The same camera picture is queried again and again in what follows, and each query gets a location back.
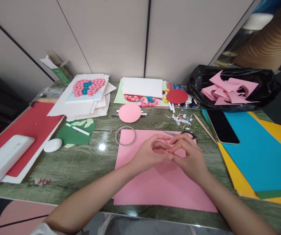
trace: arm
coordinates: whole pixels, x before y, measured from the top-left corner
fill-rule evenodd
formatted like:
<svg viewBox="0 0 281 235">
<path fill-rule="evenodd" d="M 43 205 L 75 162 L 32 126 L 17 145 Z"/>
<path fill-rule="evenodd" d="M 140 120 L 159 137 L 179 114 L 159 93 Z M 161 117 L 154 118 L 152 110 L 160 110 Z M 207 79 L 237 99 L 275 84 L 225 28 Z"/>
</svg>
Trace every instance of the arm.
<svg viewBox="0 0 281 235">
<path fill-rule="evenodd" d="M 134 158 L 124 166 L 80 189 L 62 202 L 44 223 L 55 231 L 76 234 L 92 217 L 130 180 L 156 163 L 172 160 L 169 153 L 157 154 L 153 149 L 170 149 L 158 139 L 170 139 L 154 135 L 146 140 Z"/>
<path fill-rule="evenodd" d="M 170 149 L 171 153 L 180 148 L 186 151 L 186 158 L 181 158 L 174 154 L 173 161 L 208 194 L 230 225 L 234 234 L 277 234 L 266 221 L 249 208 L 240 198 L 230 192 L 208 171 L 202 150 L 187 134 L 174 137 L 170 144 L 175 144 Z"/>
</svg>

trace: scissors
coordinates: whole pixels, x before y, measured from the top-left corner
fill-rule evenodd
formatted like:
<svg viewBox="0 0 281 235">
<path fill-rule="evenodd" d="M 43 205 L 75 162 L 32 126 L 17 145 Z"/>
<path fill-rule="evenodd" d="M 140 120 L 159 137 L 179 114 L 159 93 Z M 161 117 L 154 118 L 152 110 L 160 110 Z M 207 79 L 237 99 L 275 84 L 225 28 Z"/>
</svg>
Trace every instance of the scissors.
<svg viewBox="0 0 281 235">
<path fill-rule="evenodd" d="M 166 132 L 166 131 L 164 131 L 164 132 L 167 133 L 167 134 L 169 134 L 169 135 L 172 135 L 172 136 L 177 136 L 177 134 L 174 134 L 174 133 L 171 133 L 171 132 Z M 196 136 L 195 136 L 192 132 L 187 132 L 187 131 L 181 132 L 181 134 L 183 134 L 183 133 L 190 134 L 190 135 L 193 136 L 192 139 L 196 139 Z"/>
</svg>

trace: computer mouse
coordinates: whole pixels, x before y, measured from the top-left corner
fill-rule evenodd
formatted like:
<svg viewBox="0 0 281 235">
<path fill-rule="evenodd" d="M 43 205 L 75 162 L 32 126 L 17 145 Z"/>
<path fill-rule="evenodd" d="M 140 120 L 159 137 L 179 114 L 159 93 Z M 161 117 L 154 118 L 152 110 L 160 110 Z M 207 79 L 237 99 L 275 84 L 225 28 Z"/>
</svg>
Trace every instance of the computer mouse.
<svg viewBox="0 0 281 235">
<path fill-rule="evenodd" d="M 49 140 L 46 144 L 43 150 L 45 152 L 54 152 L 57 151 L 62 146 L 62 140 L 61 139 L 52 139 Z"/>
</svg>

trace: yellow paper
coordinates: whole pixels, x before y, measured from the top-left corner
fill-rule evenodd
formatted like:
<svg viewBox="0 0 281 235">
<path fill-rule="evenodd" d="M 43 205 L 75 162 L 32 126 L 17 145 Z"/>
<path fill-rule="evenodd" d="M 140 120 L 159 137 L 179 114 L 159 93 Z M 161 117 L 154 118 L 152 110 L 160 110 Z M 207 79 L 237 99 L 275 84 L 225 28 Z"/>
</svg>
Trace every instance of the yellow paper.
<svg viewBox="0 0 281 235">
<path fill-rule="evenodd" d="M 277 141 L 281 143 L 281 125 L 260 120 L 254 113 L 248 112 L 252 115 Z M 228 152 L 223 145 L 218 142 L 219 149 L 228 168 L 231 176 L 233 186 L 240 196 L 259 199 L 250 184 L 247 182 L 241 171 L 238 169 Z M 265 201 L 275 202 L 281 204 L 281 197 L 264 199 Z"/>
</svg>

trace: green marble table surface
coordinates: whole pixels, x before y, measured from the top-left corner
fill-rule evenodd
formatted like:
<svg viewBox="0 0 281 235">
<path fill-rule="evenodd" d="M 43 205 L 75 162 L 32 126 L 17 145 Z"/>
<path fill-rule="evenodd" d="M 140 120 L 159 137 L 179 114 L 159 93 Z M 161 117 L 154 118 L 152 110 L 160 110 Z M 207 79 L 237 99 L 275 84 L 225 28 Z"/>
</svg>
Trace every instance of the green marble table surface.
<svg viewBox="0 0 281 235">
<path fill-rule="evenodd" d="M 118 86 L 119 82 L 111 81 L 110 83 Z M 0 183 L 0 197 L 59 205 L 80 188 L 113 171 L 119 146 L 114 139 L 115 133 L 109 131 L 115 131 L 126 125 L 118 117 L 111 116 L 121 107 L 120 104 L 113 103 L 115 95 L 116 90 L 111 94 L 108 115 L 94 118 L 97 125 L 89 145 L 77 145 L 69 149 L 61 147 L 56 152 L 44 153 L 26 182 L 21 184 Z M 188 116 L 195 113 L 207 126 L 200 110 L 185 111 Z M 145 118 L 140 118 L 130 126 L 139 130 L 183 130 L 183 125 L 179 127 L 173 123 L 171 118 L 165 116 L 171 115 L 169 109 L 148 108 L 146 112 Z M 183 111 L 177 109 L 176 113 L 183 113 Z M 260 119 L 270 121 L 262 111 L 254 113 Z M 218 146 L 194 118 L 191 124 L 191 130 L 200 139 L 198 145 L 204 151 L 209 171 L 237 195 Z M 40 186 L 37 183 L 41 178 L 51 180 L 51 182 Z M 241 197 L 241 199 L 281 234 L 280 204 L 246 197 Z M 114 206 L 113 200 L 110 200 L 101 211 L 230 230 L 220 213 L 153 205 Z"/>
</svg>

